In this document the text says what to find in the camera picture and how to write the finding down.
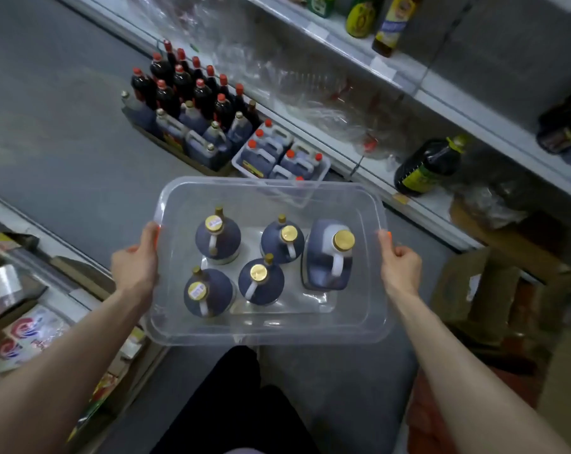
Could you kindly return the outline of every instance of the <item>red-capped bottle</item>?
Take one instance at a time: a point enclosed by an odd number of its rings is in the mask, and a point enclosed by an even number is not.
[[[176,73],[174,74],[174,90],[181,102],[193,99],[193,90],[195,89],[195,82],[191,75],[184,71],[182,65],[176,65]]]
[[[173,75],[174,70],[170,65],[170,62],[162,59],[159,52],[153,52],[153,61],[151,62],[151,74],[155,78],[156,82],[163,80],[169,87],[174,84]]]
[[[130,84],[138,100],[140,100],[138,95],[140,94],[150,109],[157,109],[157,84],[155,81],[145,75],[140,68],[134,68]]]
[[[250,100],[246,118],[249,122],[251,122],[251,126],[254,128],[254,131],[258,129],[262,124],[262,121],[260,121],[260,116],[256,111],[256,100]]]
[[[176,71],[176,65],[178,65],[176,61],[176,56],[174,55],[174,50],[172,49],[172,43],[169,40],[164,40],[164,48],[166,49],[166,55],[168,58],[168,62],[172,66],[172,70]]]
[[[235,86],[235,92],[236,96],[233,100],[233,109],[235,110],[235,113],[240,111],[247,118],[247,105],[245,104],[244,100],[244,85],[237,83]]]
[[[201,69],[201,61],[199,57],[194,56],[193,58],[193,79],[197,82],[198,79],[202,79],[204,83],[206,83],[206,76],[204,75],[204,71]]]
[[[220,75],[220,89],[218,90],[218,93],[224,94],[229,102],[231,102],[231,105],[233,104],[233,96],[229,91],[229,79],[224,73]]]
[[[157,81],[157,106],[166,111],[170,116],[178,119],[180,115],[180,100],[174,90],[160,79]]]
[[[224,94],[218,94],[218,100],[214,106],[214,120],[218,121],[221,129],[228,132],[235,119],[235,111],[231,102],[227,100]]]
[[[189,75],[191,75],[191,68],[189,67],[189,63],[187,62],[187,55],[184,53],[184,49],[178,48],[176,50],[176,56],[177,56],[176,60],[180,65],[183,66],[184,71],[187,72]]]
[[[214,99],[212,97],[212,91],[201,78],[197,80],[195,89],[193,90],[193,103],[204,118],[209,120],[213,119]]]
[[[218,84],[216,83],[216,78],[214,77],[216,76],[214,74],[214,67],[208,65],[206,68],[206,72],[208,74],[208,77],[206,79],[206,84],[212,90],[212,96],[215,100],[220,92],[218,92]]]

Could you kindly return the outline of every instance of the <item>transparent plastic tub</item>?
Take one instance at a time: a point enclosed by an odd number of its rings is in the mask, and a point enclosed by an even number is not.
[[[281,199],[297,194],[310,195],[302,208]],[[224,208],[225,216],[236,221],[242,234],[239,256],[220,266],[209,263],[195,245],[197,227],[216,206]],[[184,287],[192,268],[214,267],[237,285],[245,263],[261,258],[262,231],[280,213],[298,224],[305,238],[318,218],[334,218],[350,228],[356,243],[347,288],[329,292],[304,288],[298,258],[281,265],[285,289],[274,304],[252,305],[237,290],[230,309],[217,317],[200,318],[190,313],[184,304]],[[377,230],[387,227],[385,211],[381,201],[360,184],[181,177],[161,192],[154,219],[161,226],[157,242],[160,278],[143,323],[157,343],[373,343],[391,329],[393,319],[380,280],[377,239]]]

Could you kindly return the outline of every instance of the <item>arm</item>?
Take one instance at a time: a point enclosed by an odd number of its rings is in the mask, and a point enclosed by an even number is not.
[[[474,357],[418,296],[422,260],[379,232],[382,279],[462,454],[571,454],[554,430]]]
[[[64,336],[0,382],[0,453],[61,450],[120,347],[149,308],[157,273],[149,223],[139,246],[113,255],[116,291]]]

